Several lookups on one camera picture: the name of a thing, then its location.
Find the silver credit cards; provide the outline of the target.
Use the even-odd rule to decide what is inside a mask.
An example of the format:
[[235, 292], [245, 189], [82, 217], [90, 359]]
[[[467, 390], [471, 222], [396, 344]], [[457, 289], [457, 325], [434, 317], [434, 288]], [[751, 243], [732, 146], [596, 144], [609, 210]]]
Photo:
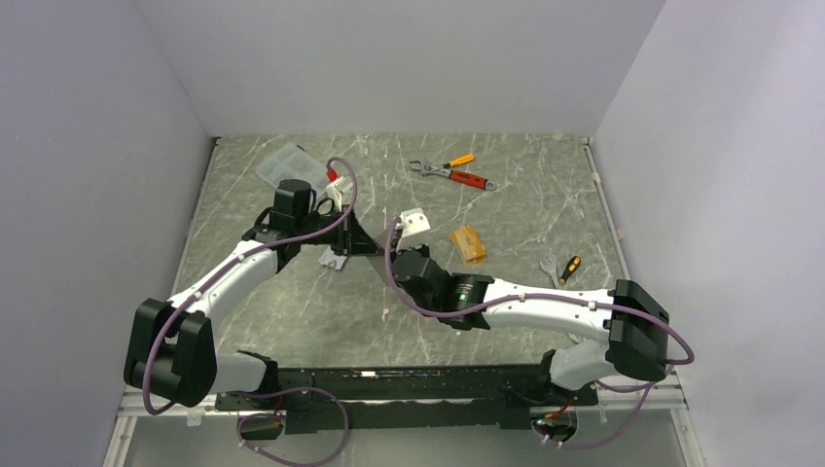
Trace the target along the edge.
[[318, 259], [318, 263], [327, 269], [342, 270], [347, 258], [336, 254], [331, 249], [326, 249]]

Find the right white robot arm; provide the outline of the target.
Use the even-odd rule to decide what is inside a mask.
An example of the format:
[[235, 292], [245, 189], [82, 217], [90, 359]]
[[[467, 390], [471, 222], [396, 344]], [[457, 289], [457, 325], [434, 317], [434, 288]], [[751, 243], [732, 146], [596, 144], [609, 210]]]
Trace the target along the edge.
[[558, 404], [598, 379], [665, 378], [669, 315], [637, 282], [565, 291], [519, 285], [482, 274], [450, 273], [423, 248], [389, 251], [378, 267], [410, 309], [459, 331], [529, 328], [572, 334], [581, 342], [551, 353], [536, 390]]

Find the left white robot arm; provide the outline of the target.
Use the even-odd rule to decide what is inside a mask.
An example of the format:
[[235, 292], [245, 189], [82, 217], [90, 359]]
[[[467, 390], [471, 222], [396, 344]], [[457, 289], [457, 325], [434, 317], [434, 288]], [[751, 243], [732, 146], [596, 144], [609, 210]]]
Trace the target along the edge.
[[275, 190], [230, 255], [205, 277], [168, 299], [147, 299], [135, 311], [124, 381], [139, 389], [151, 414], [169, 406], [192, 408], [210, 394], [240, 392], [257, 409], [279, 395], [277, 364], [249, 352], [221, 353], [215, 333], [263, 282], [280, 273], [305, 245], [324, 245], [341, 256], [377, 256], [381, 247], [354, 213], [357, 190], [350, 177], [329, 183], [324, 195], [304, 180]]

